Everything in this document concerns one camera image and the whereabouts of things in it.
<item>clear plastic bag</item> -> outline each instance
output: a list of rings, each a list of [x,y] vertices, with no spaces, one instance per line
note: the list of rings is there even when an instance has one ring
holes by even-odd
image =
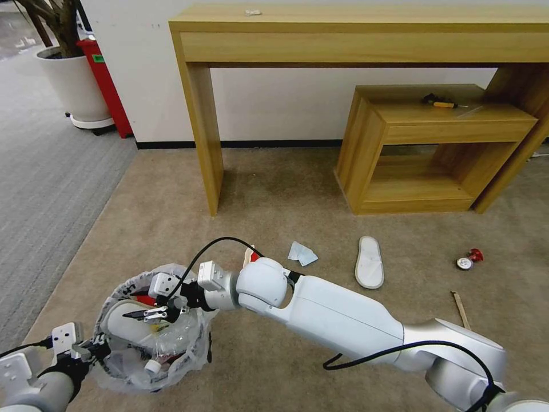
[[[178,264],[159,266],[143,272],[119,285],[105,301],[94,328],[94,337],[102,333],[101,322],[109,309],[120,300],[128,299],[135,292],[148,291],[153,277],[159,273],[181,277],[186,268]],[[185,282],[195,279],[189,272]],[[94,365],[91,375],[100,387],[124,393],[153,392],[179,382],[189,371],[199,370],[208,362],[209,326],[217,314],[191,309],[181,314],[173,324],[165,324],[151,334],[153,345],[128,345],[127,342],[109,338],[111,354]],[[156,374],[144,368],[153,359],[161,364]]]

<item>small wooden cabinet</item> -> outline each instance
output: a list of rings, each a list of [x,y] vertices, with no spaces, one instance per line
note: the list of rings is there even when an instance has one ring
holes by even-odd
[[[468,107],[424,105],[430,93]],[[469,209],[537,122],[483,95],[476,85],[357,86],[336,169],[353,212]],[[437,147],[383,156],[387,145]]]

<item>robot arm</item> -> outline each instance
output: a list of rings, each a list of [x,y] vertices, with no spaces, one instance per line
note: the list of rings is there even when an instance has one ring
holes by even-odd
[[[430,387],[459,410],[476,408],[475,403],[486,394],[489,382],[486,371],[470,354],[449,344],[476,355],[497,387],[502,385],[505,350],[470,330],[440,319],[404,325],[373,299],[324,279],[290,272],[265,257],[245,266],[236,282],[234,276],[213,262],[201,264],[198,285],[205,288],[209,307],[247,308],[354,361],[389,348],[421,343],[371,362],[390,363],[404,371],[425,371]],[[287,306],[281,308],[288,284],[294,289],[293,295]],[[437,343],[423,344],[427,341]],[[491,395],[490,398],[499,397],[492,405],[497,405],[500,411],[516,400],[511,394]],[[521,407],[529,410],[526,404]]]
[[[288,285],[293,288],[293,295],[282,307]],[[351,365],[369,360],[370,356],[375,358],[371,362],[390,363],[405,371],[425,371],[431,388],[460,410],[477,409],[477,400],[491,387],[487,373],[498,386],[503,379],[506,356],[497,343],[439,319],[404,325],[373,299],[314,276],[291,272],[265,257],[246,265],[239,274],[225,272],[214,262],[202,263],[197,282],[184,286],[167,274],[158,274],[149,295],[156,298],[156,308],[113,312],[108,324],[116,328],[120,325],[117,319],[123,319],[125,324],[130,322],[129,325],[137,322],[135,319],[174,322],[185,306],[205,310],[243,307],[347,356]],[[59,333],[63,340],[64,330],[67,327],[72,330],[73,326],[69,323],[57,332],[56,328],[53,335]],[[135,335],[136,329],[133,326],[131,329]],[[69,335],[69,340],[65,339],[64,344],[58,342],[57,348],[54,342],[58,366],[40,375],[27,349],[0,359],[0,366],[5,369],[17,366],[11,370],[15,375],[10,371],[0,375],[0,383],[9,389],[5,405],[10,405],[0,408],[0,412],[66,409],[89,365],[109,353],[105,342],[83,342],[79,336]],[[325,364],[328,370],[343,367]],[[492,395],[488,412],[549,411],[549,403],[516,402],[515,394]]]

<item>floor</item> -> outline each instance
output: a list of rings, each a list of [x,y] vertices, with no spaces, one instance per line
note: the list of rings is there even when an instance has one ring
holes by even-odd
[[[138,152],[97,219],[28,340],[80,320],[91,333],[98,310],[125,279],[159,266],[185,264],[207,241],[239,236],[267,256],[379,300],[404,323],[434,316],[460,323],[451,290],[473,330],[508,350],[506,386],[527,397],[549,393],[549,158],[526,165],[484,215],[473,212],[353,216],[336,184],[337,149],[226,149],[219,214],[208,215],[196,152]],[[381,246],[385,284],[354,280],[357,242]],[[293,240],[320,257],[300,268],[287,260]],[[455,259],[480,248],[470,272]],[[204,256],[225,269],[242,264],[239,245]],[[240,310],[213,321],[213,363],[160,394],[121,395],[88,378],[72,411],[452,410],[421,374],[363,365],[326,372],[332,353],[282,325]]]
[[[47,26],[44,27],[53,38]],[[43,42],[28,16],[21,14],[13,1],[0,2],[0,61],[37,45],[43,46]]]
[[[0,61],[0,351],[23,340],[137,152],[72,126],[41,47]]]

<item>red trash can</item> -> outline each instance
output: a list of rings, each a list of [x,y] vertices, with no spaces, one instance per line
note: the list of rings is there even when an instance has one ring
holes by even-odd
[[[97,45],[97,41],[85,39],[80,40],[77,45],[86,55],[87,62],[90,64],[93,75],[96,77],[97,84],[107,103],[110,115],[113,117],[118,134],[122,138],[133,136],[132,127],[130,126],[122,102],[118,97],[118,93],[116,92],[113,80],[110,77],[103,55]]]

